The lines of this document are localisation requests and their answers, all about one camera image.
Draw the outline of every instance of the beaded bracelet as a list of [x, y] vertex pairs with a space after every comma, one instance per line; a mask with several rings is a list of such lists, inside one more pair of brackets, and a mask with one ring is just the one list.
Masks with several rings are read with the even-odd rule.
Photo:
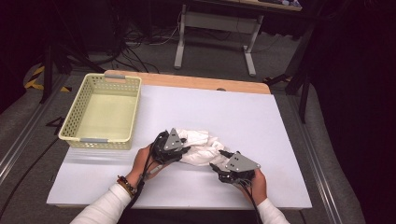
[[125, 176], [123, 175], [119, 176], [117, 183], [119, 183], [121, 186], [123, 186], [126, 189], [126, 191], [129, 193], [129, 196], [131, 196], [131, 198], [134, 197], [134, 195], [136, 194], [136, 189], [134, 189], [134, 187], [131, 186], [131, 184], [128, 182]]

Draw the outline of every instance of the forearm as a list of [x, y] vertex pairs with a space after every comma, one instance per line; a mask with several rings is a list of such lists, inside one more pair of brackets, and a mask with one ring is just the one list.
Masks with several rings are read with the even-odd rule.
[[128, 192], [121, 185], [114, 184], [108, 192], [78, 214], [71, 223], [117, 223], [130, 201]]
[[289, 223], [283, 213], [279, 211], [267, 198], [257, 206], [263, 224]]

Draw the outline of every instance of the person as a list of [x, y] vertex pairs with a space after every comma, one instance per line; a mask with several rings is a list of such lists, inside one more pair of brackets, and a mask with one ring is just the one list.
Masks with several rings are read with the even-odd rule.
[[[131, 172], [125, 176], [125, 180], [134, 188], [138, 184], [140, 175], [143, 173], [147, 157], [149, 155], [149, 146], [138, 150], [134, 158], [134, 165]], [[158, 169], [160, 165], [152, 158], [149, 159], [148, 172]], [[148, 179], [153, 178], [159, 172], [149, 175]], [[255, 177], [251, 181], [252, 188], [249, 192], [252, 194], [255, 204], [260, 213], [263, 224], [283, 224], [289, 223], [282, 212], [274, 207], [267, 197], [267, 185], [265, 175], [260, 169], [255, 170]], [[248, 195], [241, 190], [245, 197], [250, 201]], [[125, 188], [125, 183], [118, 181], [112, 185], [108, 192], [102, 195], [98, 200], [84, 208], [71, 223], [117, 223], [122, 215], [124, 208], [132, 200], [131, 191]]]

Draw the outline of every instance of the basket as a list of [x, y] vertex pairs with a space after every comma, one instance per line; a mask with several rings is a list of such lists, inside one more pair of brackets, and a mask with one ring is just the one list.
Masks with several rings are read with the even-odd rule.
[[130, 149], [141, 83], [140, 77], [86, 75], [59, 138], [70, 147]]

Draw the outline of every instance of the person's right hand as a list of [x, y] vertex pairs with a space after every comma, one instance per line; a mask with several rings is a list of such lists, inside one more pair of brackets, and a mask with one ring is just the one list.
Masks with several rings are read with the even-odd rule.
[[[247, 193], [241, 187], [238, 188], [242, 193], [244, 193], [247, 200], [250, 201]], [[267, 198], [267, 181], [265, 180], [265, 175], [260, 169], [254, 170], [254, 177], [251, 180], [251, 188], [247, 187], [247, 190], [252, 194], [256, 205], [259, 205]]]

